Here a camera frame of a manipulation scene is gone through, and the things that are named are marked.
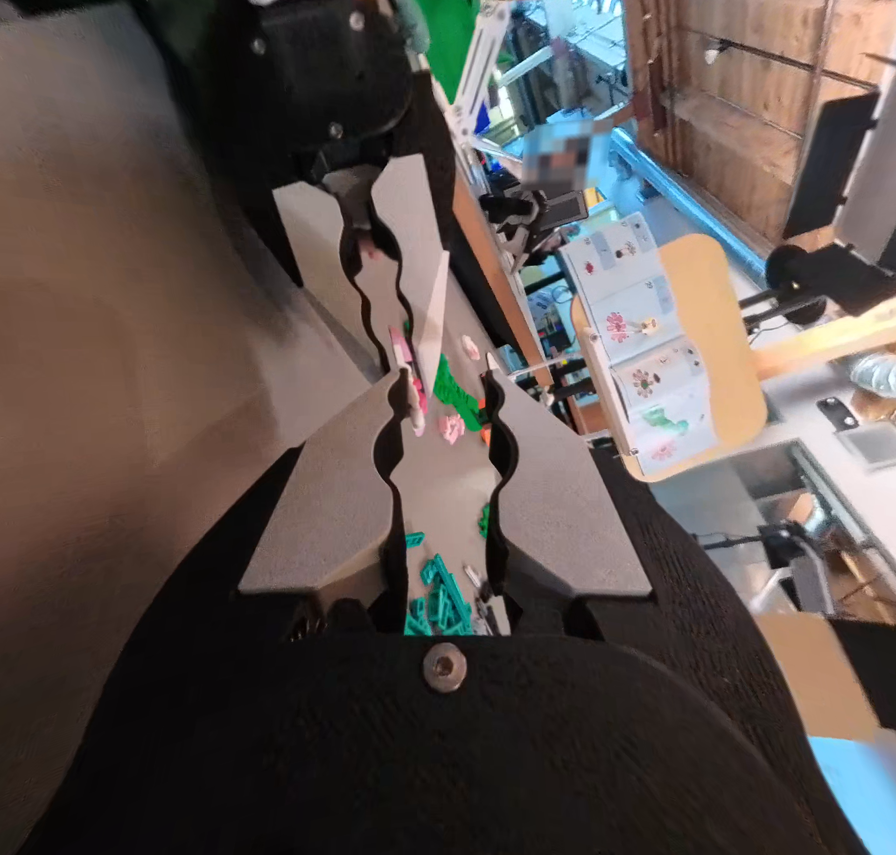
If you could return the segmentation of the blue metal pipe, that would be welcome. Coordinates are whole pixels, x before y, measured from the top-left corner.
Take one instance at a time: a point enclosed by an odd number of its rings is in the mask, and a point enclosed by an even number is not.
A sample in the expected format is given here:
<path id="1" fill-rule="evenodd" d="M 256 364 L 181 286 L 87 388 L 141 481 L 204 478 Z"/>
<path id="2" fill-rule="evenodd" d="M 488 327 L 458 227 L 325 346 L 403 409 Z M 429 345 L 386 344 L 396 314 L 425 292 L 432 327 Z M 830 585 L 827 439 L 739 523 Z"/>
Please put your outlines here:
<path id="1" fill-rule="evenodd" d="M 624 128 L 614 128 L 609 153 L 627 166 L 640 181 L 650 186 L 682 213 L 700 231 L 714 237 L 732 258 L 735 266 L 753 284 L 765 288 L 765 264 L 772 245 L 747 230 L 731 211 L 693 182 L 665 169 L 642 151 Z"/>

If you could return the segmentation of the green lego base with stem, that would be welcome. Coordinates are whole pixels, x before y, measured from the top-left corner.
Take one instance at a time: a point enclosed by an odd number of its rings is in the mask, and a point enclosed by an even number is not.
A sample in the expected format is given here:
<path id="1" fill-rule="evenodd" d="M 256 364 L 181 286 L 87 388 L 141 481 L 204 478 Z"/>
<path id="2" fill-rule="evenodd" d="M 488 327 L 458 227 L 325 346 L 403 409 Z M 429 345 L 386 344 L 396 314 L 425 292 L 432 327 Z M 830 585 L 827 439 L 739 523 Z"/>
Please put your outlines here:
<path id="1" fill-rule="evenodd" d="M 433 394 L 442 404 L 454 408 L 467 430 L 472 432 L 482 430 L 487 419 L 484 403 L 480 403 L 479 399 L 461 387 L 454 378 L 449 360 L 444 354 L 440 355 Z"/>

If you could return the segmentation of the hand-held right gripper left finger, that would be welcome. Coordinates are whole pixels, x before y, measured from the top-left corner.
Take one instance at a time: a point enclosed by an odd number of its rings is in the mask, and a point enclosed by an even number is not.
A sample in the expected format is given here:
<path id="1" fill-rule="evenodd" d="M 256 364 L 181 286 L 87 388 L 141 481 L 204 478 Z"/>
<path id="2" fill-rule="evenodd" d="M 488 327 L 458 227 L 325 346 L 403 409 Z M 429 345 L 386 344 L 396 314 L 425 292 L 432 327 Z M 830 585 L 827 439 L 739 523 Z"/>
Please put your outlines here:
<path id="1" fill-rule="evenodd" d="M 403 610 L 409 578 L 402 503 L 392 473 L 404 456 L 409 374 L 393 371 L 300 449 L 238 589 L 290 593 L 322 610 L 341 599 Z"/>

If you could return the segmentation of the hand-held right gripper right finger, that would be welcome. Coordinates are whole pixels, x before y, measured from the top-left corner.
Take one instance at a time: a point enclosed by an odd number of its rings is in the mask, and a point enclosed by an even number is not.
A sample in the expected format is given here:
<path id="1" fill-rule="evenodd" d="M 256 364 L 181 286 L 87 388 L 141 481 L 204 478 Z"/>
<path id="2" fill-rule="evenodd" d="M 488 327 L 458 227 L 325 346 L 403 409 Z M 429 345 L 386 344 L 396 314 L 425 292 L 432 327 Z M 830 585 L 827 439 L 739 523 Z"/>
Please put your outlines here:
<path id="1" fill-rule="evenodd" d="M 487 577 L 523 607 L 590 598 L 648 598 L 653 588 L 584 438 L 502 371 L 483 378 L 489 460 Z"/>

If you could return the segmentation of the cardboard sheet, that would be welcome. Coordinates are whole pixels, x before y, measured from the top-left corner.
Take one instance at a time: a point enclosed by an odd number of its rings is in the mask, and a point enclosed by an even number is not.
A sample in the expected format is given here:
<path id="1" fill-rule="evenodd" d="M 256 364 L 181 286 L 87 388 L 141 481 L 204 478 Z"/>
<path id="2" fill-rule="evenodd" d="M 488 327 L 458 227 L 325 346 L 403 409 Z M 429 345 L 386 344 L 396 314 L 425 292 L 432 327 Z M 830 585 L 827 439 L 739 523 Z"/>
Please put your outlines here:
<path id="1" fill-rule="evenodd" d="M 783 672 L 806 735 L 874 743 L 879 719 L 827 618 L 762 613 L 754 621 Z"/>

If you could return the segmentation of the pile of teal green lego pieces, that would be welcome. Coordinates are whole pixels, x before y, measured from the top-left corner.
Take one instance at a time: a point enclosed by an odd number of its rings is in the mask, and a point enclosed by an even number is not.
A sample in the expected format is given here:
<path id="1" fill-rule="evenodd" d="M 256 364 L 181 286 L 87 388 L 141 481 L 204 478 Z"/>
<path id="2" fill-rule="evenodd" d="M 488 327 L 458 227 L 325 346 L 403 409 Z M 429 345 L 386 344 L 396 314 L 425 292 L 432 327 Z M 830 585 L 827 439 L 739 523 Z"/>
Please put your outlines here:
<path id="1" fill-rule="evenodd" d="M 482 625 L 480 578 L 462 567 L 462 574 L 449 566 L 441 553 L 427 551 L 422 532 L 406 533 L 409 558 L 420 558 L 419 588 L 409 594 L 404 633 L 408 637 L 476 637 L 487 635 Z"/>

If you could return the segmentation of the green sheet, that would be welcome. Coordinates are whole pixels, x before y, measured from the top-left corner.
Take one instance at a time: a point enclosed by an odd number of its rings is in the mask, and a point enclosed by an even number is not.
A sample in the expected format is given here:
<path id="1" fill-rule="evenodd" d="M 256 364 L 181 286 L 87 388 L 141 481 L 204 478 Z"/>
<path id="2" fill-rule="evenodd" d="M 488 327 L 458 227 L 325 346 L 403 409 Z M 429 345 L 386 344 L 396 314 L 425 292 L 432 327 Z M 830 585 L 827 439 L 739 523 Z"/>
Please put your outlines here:
<path id="1" fill-rule="evenodd" d="M 416 0 L 430 36 L 427 61 L 446 99 L 453 103 L 472 41 L 478 0 Z"/>

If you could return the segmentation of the black desk equipment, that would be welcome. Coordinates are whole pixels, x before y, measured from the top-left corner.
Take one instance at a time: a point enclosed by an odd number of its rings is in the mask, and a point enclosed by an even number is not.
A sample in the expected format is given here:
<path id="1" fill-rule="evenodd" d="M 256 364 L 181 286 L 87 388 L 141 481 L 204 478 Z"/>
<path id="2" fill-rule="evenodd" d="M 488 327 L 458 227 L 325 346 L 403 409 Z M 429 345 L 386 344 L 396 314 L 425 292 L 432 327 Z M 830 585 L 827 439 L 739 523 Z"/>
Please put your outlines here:
<path id="1" fill-rule="evenodd" d="M 539 266 L 556 256 L 580 233 L 588 219 L 585 193 L 576 190 L 547 198 L 541 191 L 520 190 L 509 196 L 484 194 L 478 203 L 487 220 L 504 238 L 503 251 L 511 257 L 511 269 Z"/>

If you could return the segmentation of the black monitor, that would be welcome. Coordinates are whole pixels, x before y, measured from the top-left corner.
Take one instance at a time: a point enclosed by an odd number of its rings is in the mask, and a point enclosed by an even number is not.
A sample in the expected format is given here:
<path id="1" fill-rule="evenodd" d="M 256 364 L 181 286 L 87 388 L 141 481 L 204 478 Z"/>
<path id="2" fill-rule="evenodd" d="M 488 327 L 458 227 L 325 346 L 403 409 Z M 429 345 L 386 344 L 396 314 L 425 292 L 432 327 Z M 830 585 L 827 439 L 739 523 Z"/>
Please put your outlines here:
<path id="1" fill-rule="evenodd" d="M 879 89 L 823 104 L 782 232 L 785 240 L 833 223 L 866 134 L 875 126 Z"/>

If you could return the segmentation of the pink lego flower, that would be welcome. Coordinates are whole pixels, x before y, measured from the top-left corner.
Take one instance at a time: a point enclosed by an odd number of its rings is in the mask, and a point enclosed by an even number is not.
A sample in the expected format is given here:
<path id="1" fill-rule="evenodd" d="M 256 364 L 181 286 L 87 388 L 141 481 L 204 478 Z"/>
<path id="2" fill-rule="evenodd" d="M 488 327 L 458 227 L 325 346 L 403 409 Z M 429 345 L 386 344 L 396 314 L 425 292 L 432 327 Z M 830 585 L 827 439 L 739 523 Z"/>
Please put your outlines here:
<path id="1" fill-rule="evenodd" d="M 414 435 L 421 437 L 427 427 L 428 401 L 416 352 L 406 328 L 389 325 L 387 329 L 396 367 L 407 375 L 409 423 Z"/>

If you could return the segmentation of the wooden booklet board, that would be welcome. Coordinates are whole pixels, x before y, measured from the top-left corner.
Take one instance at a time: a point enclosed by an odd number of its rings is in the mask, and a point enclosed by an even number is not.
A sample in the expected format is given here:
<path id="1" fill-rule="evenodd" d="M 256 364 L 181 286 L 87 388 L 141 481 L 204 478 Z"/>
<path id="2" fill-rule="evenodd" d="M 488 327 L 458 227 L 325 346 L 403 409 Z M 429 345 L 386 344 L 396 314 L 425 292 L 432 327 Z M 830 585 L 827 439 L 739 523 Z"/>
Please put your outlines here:
<path id="1" fill-rule="evenodd" d="M 646 482 L 669 479 L 751 443 L 766 426 L 768 412 L 721 245 L 707 235 L 690 234 L 659 246 L 658 251 L 686 335 L 696 343 L 707 367 L 711 414 L 718 436 L 716 446 L 674 465 L 672 470 L 644 475 L 635 459 L 632 433 L 610 378 L 606 356 L 595 346 L 597 336 L 588 326 L 578 294 L 571 308 L 581 356 L 599 396 L 606 428 L 630 474 Z"/>

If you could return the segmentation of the white slotted bracket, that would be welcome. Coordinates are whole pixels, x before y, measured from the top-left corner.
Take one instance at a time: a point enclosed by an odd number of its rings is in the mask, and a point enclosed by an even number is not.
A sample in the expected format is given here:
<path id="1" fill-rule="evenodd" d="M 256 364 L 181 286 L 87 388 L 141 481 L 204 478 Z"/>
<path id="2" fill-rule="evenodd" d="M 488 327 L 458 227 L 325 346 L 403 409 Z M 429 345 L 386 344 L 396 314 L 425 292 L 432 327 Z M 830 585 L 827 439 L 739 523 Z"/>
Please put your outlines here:
<path id="1" fill-rule="evenodd" d="M 466 144 L 475 133 L 478 113 L 484 104 L 489 80 L 497 67 L 509 16 L 506 2 L 480 0 L 462 76 L 454 102 L 445 115 L 455 144 Z"/>

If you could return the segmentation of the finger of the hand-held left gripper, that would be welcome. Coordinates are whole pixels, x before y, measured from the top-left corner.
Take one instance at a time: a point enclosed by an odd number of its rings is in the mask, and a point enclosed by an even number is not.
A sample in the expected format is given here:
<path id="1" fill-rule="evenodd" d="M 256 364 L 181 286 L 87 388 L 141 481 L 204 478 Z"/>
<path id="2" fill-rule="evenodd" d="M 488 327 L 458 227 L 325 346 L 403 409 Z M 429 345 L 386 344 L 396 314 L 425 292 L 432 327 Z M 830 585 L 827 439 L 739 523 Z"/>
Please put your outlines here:
<path id="1" fill-rule="evenodd" d="M 357 283 L 363 267 L 357 232 L 338 198 L 303 181 L 274 189 L 273 198 L 304 287 L 387 372 L 389 360 L 371 324 L 371 302 Z"/>
<path id="2" fill-rule="evenodd" d="M 375 218 L 398 249 L 398 293 L 409 309 L 421 378 L 434 381 L 442 355 L 449 253 L 442 241 L 420 154 L 392 157 L 372 187 Z"/>

